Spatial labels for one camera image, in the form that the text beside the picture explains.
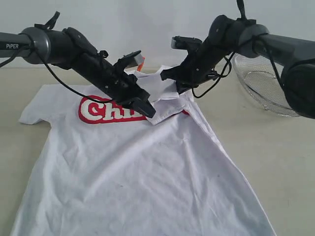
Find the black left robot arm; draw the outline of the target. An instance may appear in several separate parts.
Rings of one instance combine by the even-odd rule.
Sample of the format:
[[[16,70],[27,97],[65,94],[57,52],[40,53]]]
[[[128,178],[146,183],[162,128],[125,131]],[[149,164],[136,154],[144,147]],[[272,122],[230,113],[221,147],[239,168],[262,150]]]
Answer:
[[[125,68],[141,63],[140,55],[136,51],[111,64],[106,60],[106,51],[98,51],[71,27],[62,31],[29,27],[20,34],[0,34],[0,56],[6,59],[1,66],[22,57],[30,64],[72,69],[118,105],[152,118],[156,111],[149,102],[149,93],[137,84],[134,75],[125,73]]]

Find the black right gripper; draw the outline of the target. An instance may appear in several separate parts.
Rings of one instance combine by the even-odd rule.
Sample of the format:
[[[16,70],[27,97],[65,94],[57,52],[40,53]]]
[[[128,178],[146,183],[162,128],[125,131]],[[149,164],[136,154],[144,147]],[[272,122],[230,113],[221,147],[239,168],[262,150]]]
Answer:
[[[174,80],[177,93],[180,95],[208,81],[208,75],[220,61],[221,53],[191,53],[180,65],[162,70],[160,76],[163,81]]]

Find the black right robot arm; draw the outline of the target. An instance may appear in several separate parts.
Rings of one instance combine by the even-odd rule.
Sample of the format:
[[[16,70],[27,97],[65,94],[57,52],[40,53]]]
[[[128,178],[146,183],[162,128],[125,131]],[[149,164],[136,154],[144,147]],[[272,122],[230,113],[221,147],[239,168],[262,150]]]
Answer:
[[[162,80],[176,82],[178,93],[197,88],[213,80],[216,84],[225,75],[215,71],[226,59],[231,68],[235,54],[247,58],[262,56],[268,59],[286,101],[297,114],[315,117],[315,43],[270,34],[268,29],[245,17],[232,20],[219,15],[212,23],[204,41],[191,37],[174,36],[171,47],[186,50],[183,62],[160,74]]]

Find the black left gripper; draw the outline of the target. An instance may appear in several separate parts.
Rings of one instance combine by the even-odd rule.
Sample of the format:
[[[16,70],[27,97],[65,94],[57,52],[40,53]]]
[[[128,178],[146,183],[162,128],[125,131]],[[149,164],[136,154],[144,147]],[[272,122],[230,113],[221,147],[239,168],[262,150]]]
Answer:
[[[96,66],[95,70],[99,76],[99,85],[96,87],[107,94],[110,100],[148,118],[156,114],[148,101],[150,95],[137,84],[135,76],[114,66]]]

